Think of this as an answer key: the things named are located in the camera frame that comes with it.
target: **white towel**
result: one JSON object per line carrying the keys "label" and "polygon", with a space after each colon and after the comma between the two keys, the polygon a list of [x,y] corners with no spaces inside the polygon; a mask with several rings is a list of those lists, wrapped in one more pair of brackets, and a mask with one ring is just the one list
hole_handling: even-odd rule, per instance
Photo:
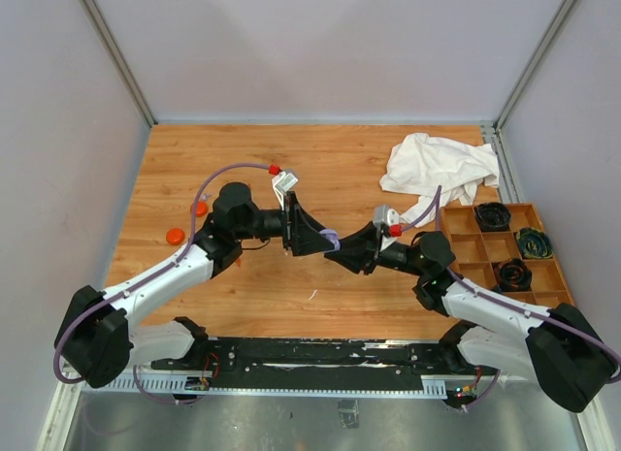
{"label": "white towel", "polygon": [[[455,199],[471,205],[476,187],[498,187],[498,158],[490,144],[473,147],[446,138],[430,138],[424,133],[406,136],[392,148],[386,175],[379,184],[384,191],[418,194],[418,203],[401,215],[411,223],[431,203],[438,184],[442,186],[441,207]],[[432,211],[418,223],[426,225],[435,217]]]}

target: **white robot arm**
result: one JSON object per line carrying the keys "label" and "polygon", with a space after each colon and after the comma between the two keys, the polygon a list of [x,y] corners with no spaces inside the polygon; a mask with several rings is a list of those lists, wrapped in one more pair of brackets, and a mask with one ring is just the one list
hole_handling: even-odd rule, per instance
{"label": "white robot arm", "polygon": [[[597,346],[546,323],[554,318],[599,339],[577,308],[548,309],[489,296],[450,270],[455,256],[441,232],[423,234],[412,245],[396,242],[399,217],[388,206],[377,208],[359,232],[335,241],[290,191],[296,181],[291,172],[278,174],[273,187],[280,208],[267,210],[252,203],[247,185],[224,186],[193,242],[128,281],[101,292],[90,286],[78,291],[58,332],[57,350],[92,387],[106,385],[128,366],[183,358],[196,340],[189,324],[177,319],[141,327],[141,321],[231,266],[242,254],[242,240],[282,237],[294,256],[323,252],[355,273],[370,274],[381,266],[418,275],[413,290],[425,308],[468,322],[442,339],[448,358],[537,381],[569,410],[583,409],[616,371],[617,363]],[[78,328],[68,330],[77,321]]]}

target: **wooden organizer tray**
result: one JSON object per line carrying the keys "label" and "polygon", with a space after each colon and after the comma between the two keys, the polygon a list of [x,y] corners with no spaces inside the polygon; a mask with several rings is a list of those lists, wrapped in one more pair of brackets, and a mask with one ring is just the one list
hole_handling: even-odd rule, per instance
{"label": "wooden organizer tray", "polygon": [[559,303],[573,305],[572,293],[556,255],[544,260],[524,259],[520,255],[515,233],[529,226],[545,231],[535,206],[505,206],[511,212],[511,221],[509,231],[501,233],[482,232],[474,219],[474,206],[448,207],[441,210],[441,229],[450,241],[456,257],[451,268],[484,288],[491,289],[497,284],[494,264],[510,258],[522,259],[533,272],[530,291],[505,292],[506,296],[540,306],[555,307]]}

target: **wooden floor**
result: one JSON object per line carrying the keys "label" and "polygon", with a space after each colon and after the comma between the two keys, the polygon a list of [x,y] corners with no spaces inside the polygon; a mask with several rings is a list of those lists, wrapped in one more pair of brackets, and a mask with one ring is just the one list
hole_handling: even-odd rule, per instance
{"label": "wooden floor", "polygon": [[[379,204],[405,211],[416,197],[382,192],[378,182],[392,146],[414,132],[482,144],[477,126],[156,126],[108,284],[176,251],[166,244],[166,232],[189,232],[197,188],[210,173],[235,162],[293,168],[302,206],[341,236],[368,223]],[[243,181],[259,207],[276,208],[270,178],[264,171],[233,171],[207,192]],[[497,197],[495,189],[481,186],[476,201]],[[408,242],[411,234],[402,239]],[[146,324],[185,315],[215,336],[439,338],[454,320],[423,309],[411,291],[415,282],[414,276],[381,268],[368,276],[352,274],[320,254],[293,258],[273,240],[263,250],[246,252],[239,267],[176,297]]]}

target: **white wall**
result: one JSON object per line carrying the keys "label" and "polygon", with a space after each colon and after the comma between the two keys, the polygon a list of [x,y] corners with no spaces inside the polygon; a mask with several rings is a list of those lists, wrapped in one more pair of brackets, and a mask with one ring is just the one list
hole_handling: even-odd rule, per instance
{"label": "white wall", "polygon": [[562,0],[98,0],[160,121],[495,119]]}
{"label": "white wall", "polygon": [[147,127],[77,0],[0,0],[0,447],[34,448],[52,342],[100,285]]}
{"label": "white wall", "polygon": [[[621,0],[583,0],[506,129],[580,309],[621,350]],[[621,384],[602,394],[621,449]]]}

